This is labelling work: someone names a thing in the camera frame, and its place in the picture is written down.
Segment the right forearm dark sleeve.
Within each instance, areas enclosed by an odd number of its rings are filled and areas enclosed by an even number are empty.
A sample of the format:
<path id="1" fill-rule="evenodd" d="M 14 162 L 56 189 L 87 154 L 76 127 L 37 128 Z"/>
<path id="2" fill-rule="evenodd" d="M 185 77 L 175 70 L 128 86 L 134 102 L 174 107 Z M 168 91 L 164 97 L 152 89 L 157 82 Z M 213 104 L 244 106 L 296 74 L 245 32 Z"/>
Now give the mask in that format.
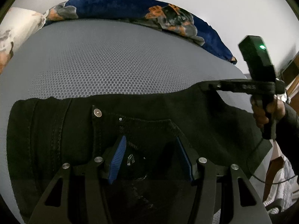
<path id="1" fill-rule="evenodd" d="M 276 141 L 282 147 L 298 143 L 298 115 L 287 103 L 284 105 L 284 116 L 277 121 Z"/>

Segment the right hand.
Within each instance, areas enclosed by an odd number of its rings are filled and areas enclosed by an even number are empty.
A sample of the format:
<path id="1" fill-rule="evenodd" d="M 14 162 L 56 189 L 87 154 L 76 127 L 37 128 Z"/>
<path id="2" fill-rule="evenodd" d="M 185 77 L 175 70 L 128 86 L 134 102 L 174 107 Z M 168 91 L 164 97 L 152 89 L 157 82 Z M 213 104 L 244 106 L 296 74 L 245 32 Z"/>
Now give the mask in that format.
<path id="1" fill-rule="evenodd" d="M 269 124 L 271 119 L 280 120 L 285 114 L 285 104 L 282 100 L 274 96 L 274 99 L 265 108 L 260 99 L 255 96 L 250 98 L 253 117 L 258 128 L 262 129 L 265 124 Z"/>

